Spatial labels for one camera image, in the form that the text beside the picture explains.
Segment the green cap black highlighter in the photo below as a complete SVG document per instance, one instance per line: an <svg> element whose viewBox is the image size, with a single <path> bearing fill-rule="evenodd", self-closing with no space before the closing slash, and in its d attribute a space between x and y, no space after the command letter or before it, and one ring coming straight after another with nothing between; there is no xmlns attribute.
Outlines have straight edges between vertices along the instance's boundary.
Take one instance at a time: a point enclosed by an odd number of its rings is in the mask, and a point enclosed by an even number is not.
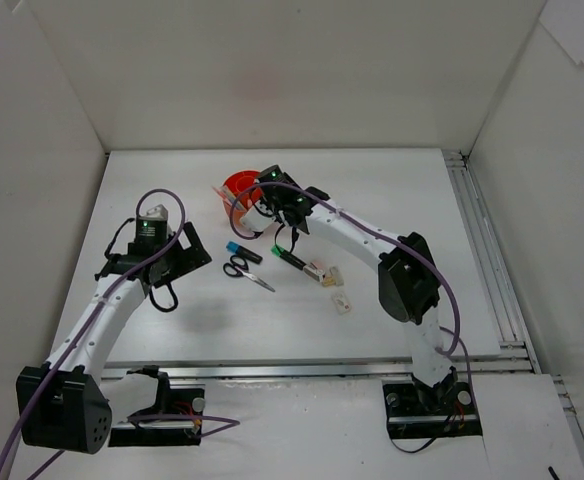
<svg viewBox="0 0 584 480"><path fill-rule="evenodd" d="M293 266L297 270L302 271L306 266L306 263L303 260L295 256L293 253L279 247L278 245L273 245L271 247L271 253L287 264Z"/></svg>

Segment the blue cap black highlighter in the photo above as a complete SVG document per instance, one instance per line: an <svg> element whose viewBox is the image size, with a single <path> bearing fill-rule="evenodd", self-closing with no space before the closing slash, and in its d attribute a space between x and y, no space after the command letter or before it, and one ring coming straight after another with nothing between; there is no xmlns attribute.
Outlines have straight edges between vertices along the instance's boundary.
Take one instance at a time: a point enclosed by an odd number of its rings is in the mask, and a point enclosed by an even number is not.
<svg viewBox="0 0 584 480"><path fill-rule="evenodd" d="M233 255L237 255L257 265L261 264L263 261L263 257L258 253L232 241L226 244L226 250Z"/></svg>

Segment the black handled scissors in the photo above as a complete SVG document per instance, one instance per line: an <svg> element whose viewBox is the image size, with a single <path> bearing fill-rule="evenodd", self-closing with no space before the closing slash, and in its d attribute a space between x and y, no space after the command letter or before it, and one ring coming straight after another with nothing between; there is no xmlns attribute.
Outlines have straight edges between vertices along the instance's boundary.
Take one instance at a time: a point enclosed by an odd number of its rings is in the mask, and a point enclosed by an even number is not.
<svg viewBox="0 0 584 480"><path fill-rule="evenodd" d="M248 261L239 255L231 255L227 262L223 264L223 272L231 278L246 278L260 287L275 293L276 290L267 282L249 270Z"/></svg>

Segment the white staple box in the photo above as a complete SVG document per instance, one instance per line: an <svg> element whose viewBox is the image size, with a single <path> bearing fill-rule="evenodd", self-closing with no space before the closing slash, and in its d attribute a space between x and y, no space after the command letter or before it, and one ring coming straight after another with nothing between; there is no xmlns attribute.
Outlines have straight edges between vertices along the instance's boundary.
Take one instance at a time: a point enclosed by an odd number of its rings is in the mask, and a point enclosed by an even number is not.
<svg viewBox="0 0 584 480"><path fill-rule="evenodd" d="M352 311L352 305L344 292L334 292L331 295L331 300L339 315L345 315Z"/></svg>

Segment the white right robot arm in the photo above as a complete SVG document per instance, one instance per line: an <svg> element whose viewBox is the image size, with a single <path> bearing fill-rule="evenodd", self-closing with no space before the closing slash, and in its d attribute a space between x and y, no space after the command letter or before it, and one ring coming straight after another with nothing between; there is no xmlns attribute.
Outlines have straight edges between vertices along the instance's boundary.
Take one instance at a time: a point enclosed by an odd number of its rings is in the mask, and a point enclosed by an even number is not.
<svg viewBox="0 0 584 480"><path fill-rule="evenodd" d="M331 242L368 265L378 278L378 300L405 325L417 405L436 412L451 401L457 373L451 355L460 343L460 308L436 267L426 239L399 236L341 208L315 188L301 188L279 166L261 171L258 208L273 220Z"/></svg>

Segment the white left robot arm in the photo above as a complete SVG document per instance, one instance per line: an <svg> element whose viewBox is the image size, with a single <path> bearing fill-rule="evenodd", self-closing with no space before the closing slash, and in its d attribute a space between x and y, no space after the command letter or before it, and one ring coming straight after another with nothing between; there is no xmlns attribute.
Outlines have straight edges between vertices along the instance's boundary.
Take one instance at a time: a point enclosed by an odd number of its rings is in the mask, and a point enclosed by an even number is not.
<svg viewBox="0 0 584 480"><path fill-rule="evenodd" d="M211 256L191 222L172 231L166 220L138 217L124 254L108 250L97 289L62 345L39 367L19 374L16 393L25 444L97 453L113 426L141 412L163 418L172 395L156 366L128 371L102 385L109 355L132 314L153 290L209 264Z"/></svg>

